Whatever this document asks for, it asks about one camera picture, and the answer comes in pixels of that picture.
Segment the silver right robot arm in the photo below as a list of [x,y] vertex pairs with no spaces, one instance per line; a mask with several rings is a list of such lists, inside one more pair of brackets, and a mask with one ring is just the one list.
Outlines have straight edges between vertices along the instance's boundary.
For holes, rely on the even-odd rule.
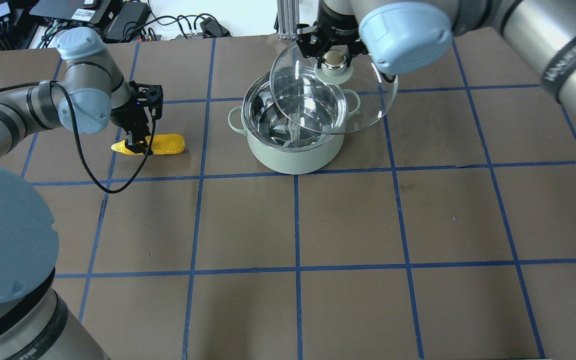
[[317,20],[298,23],[295,35],[306,58],[347,46],[350,59],[369,55],[378,73],[400,76],[482,28],[496,30],[576,115],[576,0],[320,0]]

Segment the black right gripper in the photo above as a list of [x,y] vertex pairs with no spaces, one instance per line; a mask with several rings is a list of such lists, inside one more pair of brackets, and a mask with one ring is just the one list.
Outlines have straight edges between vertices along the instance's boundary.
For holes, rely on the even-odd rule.
[[336,46],[346,47],[346,61],[351,63],[359,55],[368,55],[366,45],[359,35],[359,23],[354,14],[334,10],[319,10],[313,25],[297,23],[296,43],[305,59],[323,61],[325,53]]

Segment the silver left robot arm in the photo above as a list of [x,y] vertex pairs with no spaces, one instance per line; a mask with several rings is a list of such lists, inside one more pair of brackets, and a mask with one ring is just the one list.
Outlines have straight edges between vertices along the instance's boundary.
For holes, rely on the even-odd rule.
[[[110,123],[124,130],[128,150],[149,157],[162,86],[126,80],[91,28],[67,30],[55,48],[66,63],[63,80],[0,89],[0,158],[30,135],[66,128],[93,177],[80,136]],[[0,166],[0,360],[107,360],[53,287],[59,249],[53,225],[38,191]]]

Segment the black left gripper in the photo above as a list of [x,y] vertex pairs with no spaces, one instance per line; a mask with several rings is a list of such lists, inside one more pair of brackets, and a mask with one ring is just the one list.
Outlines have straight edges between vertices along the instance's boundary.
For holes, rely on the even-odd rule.
[[163,87],[160,84],[122,82],[110,95],[110,122],[126,133],[127,155],[150,155],[146,136],[151,135],[149,120],[163,114]]

